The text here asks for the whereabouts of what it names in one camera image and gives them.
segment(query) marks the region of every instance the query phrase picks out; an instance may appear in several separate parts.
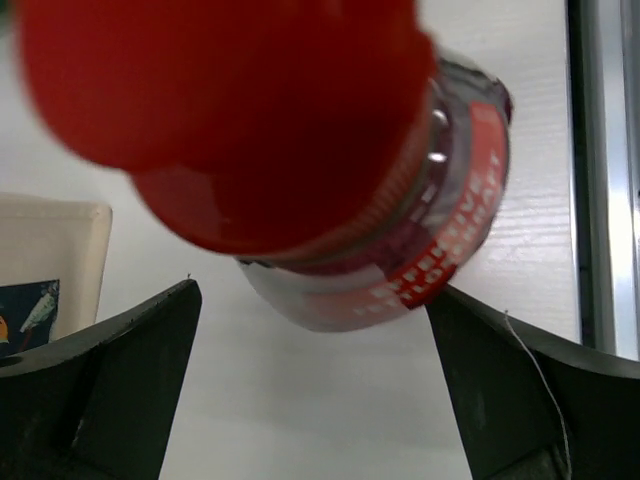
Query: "red lid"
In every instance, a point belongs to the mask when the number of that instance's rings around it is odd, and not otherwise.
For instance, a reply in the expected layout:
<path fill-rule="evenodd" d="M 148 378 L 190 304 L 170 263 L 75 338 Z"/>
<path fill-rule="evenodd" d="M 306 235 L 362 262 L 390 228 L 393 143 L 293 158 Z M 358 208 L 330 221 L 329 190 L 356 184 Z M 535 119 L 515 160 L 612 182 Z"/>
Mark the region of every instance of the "red lid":
<path fill-rule="evenodd" d="M 183 237 L 277 255 L 401 196 L 435 60 L 410 0 L 249 3 L 20 0 L 20 48 L 64 144 Z"/>

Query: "white wooden surface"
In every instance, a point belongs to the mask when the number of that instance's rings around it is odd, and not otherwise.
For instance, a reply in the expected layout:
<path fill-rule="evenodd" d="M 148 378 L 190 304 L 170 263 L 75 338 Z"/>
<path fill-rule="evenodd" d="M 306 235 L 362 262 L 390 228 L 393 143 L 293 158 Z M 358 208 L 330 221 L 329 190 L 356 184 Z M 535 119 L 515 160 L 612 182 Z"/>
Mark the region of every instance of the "white wooden surface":
<path fill-rule="evenodd" d="M 428 2 L 424 17 L 440 38 L 503 77 L 518 108 L 501 218 L 456 283 L 575 338 L 563 2 Z M 100 318 L 188 273 L 199 281 L 202 321 L 164 480 L 470 478 L 422 314 L 336 336 L 288 325 L 230 260 L 167 232 L 123 176 L 76 161 L 38 127 L 6 39 L 0 191 L 112 205 Z"/>

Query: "bottle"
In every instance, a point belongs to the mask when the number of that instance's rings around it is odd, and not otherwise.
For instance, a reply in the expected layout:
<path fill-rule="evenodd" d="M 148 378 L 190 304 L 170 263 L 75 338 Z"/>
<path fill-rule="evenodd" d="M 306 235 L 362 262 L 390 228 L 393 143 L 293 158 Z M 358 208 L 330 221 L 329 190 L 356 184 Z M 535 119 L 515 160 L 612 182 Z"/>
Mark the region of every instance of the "bottle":
<path fill-rule="evenodd" d="M 51 131 L 128 171 L 161 221 L 234 256 L 292 321 L 396 318 L 488 235 L 511 99 L 435 46 L 414 1 L 49 3 L 16 10 Z"/>

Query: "thin white wire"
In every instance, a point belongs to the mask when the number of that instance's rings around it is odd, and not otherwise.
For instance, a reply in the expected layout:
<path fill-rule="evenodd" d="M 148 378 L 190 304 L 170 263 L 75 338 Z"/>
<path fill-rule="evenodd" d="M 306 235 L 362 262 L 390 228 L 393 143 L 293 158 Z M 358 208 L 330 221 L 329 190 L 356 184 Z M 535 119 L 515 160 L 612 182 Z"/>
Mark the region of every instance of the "thin white wire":
<path fill-rule="evenodd" d="M 540 364 L 538 364 L 538 360 L 536 360 L 535 355 L 531 352 L 531 350 L 529 350 L 529 348 L 525 345 L 525 343 L 522 341 L 520 336 L 516 333 L 513 326 L 511 325 L 511 321 L 509 320 L 508 310 L 505 310 L 504 312 L 504 320 L 507 325 L 507 329 L 509 330 L 509 333 L 513 335 L 513 338 L 516 339 L 516 341 L 520 344 L 522 349 L 525 352 L 527 352 L 527 355 L 533 362 L 533 365 L 536 367 L 536 370 L 538 371 L 538 374 L 542 379 L 542 383 L 544 384 L 544 388 L 547 389 L 547 393 L 549 394 L 549 397 L 551 397 L 551 401 L 553 402 L 553 405 L 556 407 L 556 410 L 558 412 L 558 417 L 560 417 L 560 425 L 562 427 L 562 437 L 564 440 L 565 461 L 567 463 L 566 480 L 571 480 L 573 478 L 573 464 L 571 462 L 571 452 L 569 451 L 569 432 L 567 431 L 567 424 L 565 422 L 564 415 L 562 414 L 562 410 L 560 409 L 560 405 L 558 404 L 558 401 L 556 400 L 556 397 L 553 394 L 551 387 L 549 387 L 549 383 L 547 382 L 547 379 L 544 376 L 544 373 L 542 373 L 542 368 L 540 368 Z"/>

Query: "picture on sticker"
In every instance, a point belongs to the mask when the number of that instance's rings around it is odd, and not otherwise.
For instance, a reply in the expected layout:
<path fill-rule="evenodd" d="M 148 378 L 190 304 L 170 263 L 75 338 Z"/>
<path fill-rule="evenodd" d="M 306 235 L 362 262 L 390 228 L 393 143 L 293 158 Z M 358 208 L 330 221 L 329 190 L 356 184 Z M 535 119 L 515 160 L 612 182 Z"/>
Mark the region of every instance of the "picture on sticker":
<path fill-rule="evenodd" d="M 59 295 L 59 280 L 0 287 L 0 358 L 49 343 Z"/>

